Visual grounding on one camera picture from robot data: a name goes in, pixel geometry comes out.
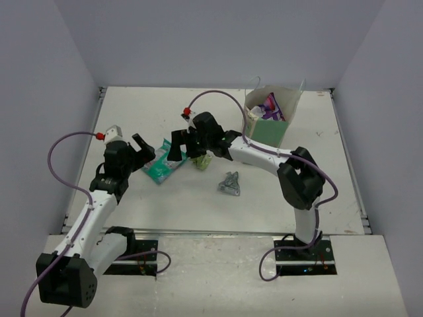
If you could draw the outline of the purple snack packet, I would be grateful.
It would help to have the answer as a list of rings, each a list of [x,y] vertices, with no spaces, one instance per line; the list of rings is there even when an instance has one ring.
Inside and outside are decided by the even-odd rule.
[[[286,121],[273,92],[266,97],[262,104],[254,106],[250,113],[263,120]]]

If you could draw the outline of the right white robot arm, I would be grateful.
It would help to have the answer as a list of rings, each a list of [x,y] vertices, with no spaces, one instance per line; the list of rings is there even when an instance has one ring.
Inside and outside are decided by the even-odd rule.
[[[318,251],[321,239],[316,204],[323,193],[325,179],[316,171],[315,161],[307,149],[281,150],[252,140],[234,130],[223,130],[213,115],[202,112],[183,115],[189,121],[186,129],[171,132],[171,149],[167,160],[181,161],[181,146],[186,156],[194,159],[208,151],[214,156],[242,162],[275,175],[284,199],[295,212],[295,244],[291,247],[298,257],[309,259]]]

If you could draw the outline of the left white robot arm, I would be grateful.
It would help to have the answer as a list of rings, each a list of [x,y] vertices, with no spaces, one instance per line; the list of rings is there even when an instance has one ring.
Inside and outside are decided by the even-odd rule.
[[[152,146],[139,134],[125,141],[118,126],[95,137],[104,143],[104,160],[95,172],[84,208],[65,238],[50,253],[36,261],[37,284],[43,303],[88,307],[96,294],[98,280],[118,257],[130,259],[137,253],[132,229],[112,227],[103,238],[100,232],[129,187],[132,173],[155,158]]]

